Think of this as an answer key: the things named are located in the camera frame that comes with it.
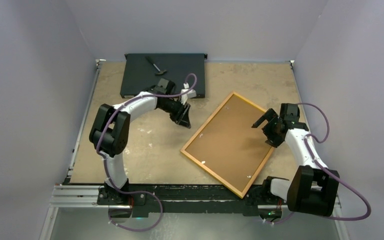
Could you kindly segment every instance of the hammer head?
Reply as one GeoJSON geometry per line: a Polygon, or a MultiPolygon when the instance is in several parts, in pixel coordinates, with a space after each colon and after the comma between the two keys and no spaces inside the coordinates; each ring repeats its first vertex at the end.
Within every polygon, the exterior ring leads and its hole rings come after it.
{"type": "Polygon", "coordinates": [[[161,76],[161,75],[163,75],[165,73],[167,73],[167,70],[161,70],[161,71],[155,73],[155,76],[161,76]]]}

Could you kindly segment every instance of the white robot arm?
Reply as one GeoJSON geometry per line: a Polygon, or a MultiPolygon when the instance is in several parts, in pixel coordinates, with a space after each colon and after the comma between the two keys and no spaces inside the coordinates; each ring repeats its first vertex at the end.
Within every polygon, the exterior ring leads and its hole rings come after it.
{"type": "MultiPolygon", "coordinates": [[[[270,193],[284,199],[289,210],[293,212],[330,216],[334,209],[339,183],[314,163],[314,160],[317,160],[321,167],[328,169],[317,154],[313,143],[307,141],[314,157],[310,155],[304,141],[309,129],[305,123],[299,122],[299,119],[298,105],[282,103],[279,115],[270,108],[252,125],[253,128],[257,128],[267,120],[267,124],[262,128],[267,136],[266,142],[275,148],[286,142],[298,165],[292,181],[269,176],[267,181],[270,184],[270,193]]],[[[329,172],[339,177],[337,171],[329,169],[329,172]]]]}
{"type": "MultiPolygon", "coordinates": [[[[123,150],[127,145],[130,122],[149,111],[162,109],[170,114],[170,119],[177,125],[191,128],[189,122],[190,105],[186,100],[196,97],[195,90],[191,89],[187,94],[183,95],[186,97],[179,99],[158,97],[169,95],[174,87],[174,82],[162,78],[149,91],[142,91],[135,96],[135,99],[132,98],[132,101],[125,108],[122,108],[113,119],[114,127],[113,129],[109,128],[104,134],[99,150],[105,156],[107,171],[109,176],[112,176],[113,184],[110,184],[109,179],[105,180],[109,186],[121,189],[128,179],[124,169],[123,150]]],[[[181,90],[182,93],[189,89],[189,85],[185,83],[184,87],[185,89],[181,90]]],[[[113,106],[103,104],[100,106],[89,135],[89,140],[94,144],[95,148],[110,115],[114,113],[115,109],[120,108],[124,104],[120,103],[113,106]]]]}

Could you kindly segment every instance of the gray wall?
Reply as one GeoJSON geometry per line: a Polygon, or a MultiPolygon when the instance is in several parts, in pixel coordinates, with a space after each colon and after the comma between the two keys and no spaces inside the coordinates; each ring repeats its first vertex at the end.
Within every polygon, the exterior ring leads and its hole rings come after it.
{"type": "Polygon", "coordinates": [[[328,0],[67,0],[96,58],[208,53],[210,60],[295,59],[328,0]]]}
{"type": "MultiPolygon", "coordinates": [[[[331,135],[317,150],[370,201],[369,219],[347,224],[352,239],[384,239],[384,0],[330,0],[294,65],[304,102],[319,105],[331,135]]],[[[311,129],[323,136],[323,119],[306,108],[311,129]]],[[[340,190],[345,216],[365,212],[340,190]]]]}
{"type": "Polygon", "coordinates": [[[64,0],[0,0],[0,240],[39,238],[94,62],[64,0]]]}
{"type": "MultiPolygon", "coordinates": [[[[118,223],[141,229],[155,223],[159,213],[118,223]]],[[[339,240],[335,222],[296,213],[271,226],[260,217],[242,214],[164,213],[161,222],[145,232],[132,232],[108,224],[108,209],[60,208],[51,240],[339,240]]]]}

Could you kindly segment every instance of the beige surface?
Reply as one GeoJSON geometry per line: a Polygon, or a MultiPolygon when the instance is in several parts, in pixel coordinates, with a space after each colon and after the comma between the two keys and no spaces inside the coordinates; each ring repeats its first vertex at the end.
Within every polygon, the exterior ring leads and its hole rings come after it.
{"type": "MultiPolygon", "coordinates": [[[[124,62],[105,62],[102,66],[80,139],[71,183],[103,183],[103,163],[89,142],[98,107],[124,102],[120,86],[124,62]]],[[[297,103],[298,92],[289,64],[206,63],[206,98],[191,99],[191,129],[174,124],[162,110],[142,115],[130,124],[124,166],[131,183],[218,184],[196,166],[180,149],[232,91],[264,109],[280,110],[280,103],[297,103]]],[[[267,176],[292,179],[297,166],[286,144],[276,148],[257,177],[260,184],[267,176]]]]}
{"type": "Polygon", "coordinates": [[[181,152],[243,198],[274,150],[259,128],[251,128],[265,112],[232,92],[181,152]]]}

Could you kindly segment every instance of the floor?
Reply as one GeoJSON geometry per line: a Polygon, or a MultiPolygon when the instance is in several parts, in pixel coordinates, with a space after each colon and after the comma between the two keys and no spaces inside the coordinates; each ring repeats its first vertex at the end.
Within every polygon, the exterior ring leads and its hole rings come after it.
{"type": "MultiPolygon", "coordinates": [[[[120,87],[124,62],[105,62],[101,68],[84,123],[71,183],[103,183],[105,173],[100,157],[89,142],[89,131],[102,104],[124,102],[120,87]]],[[[181,154],[180,149],[232,91],[263,109],[279,111],[281,103],[299,102],[294,75],[289,63],[217,63],[205,64],[206,98],[191,99],[191,129],[175,125],[167,113],[155,110],[130,124],[124,167],[131,183],[219,184],[212,176],[181,154]]],[[[297,169],[286,144],[274,153],[255,180],[261,184],[267,176],[292,179],[297,169]]]]}

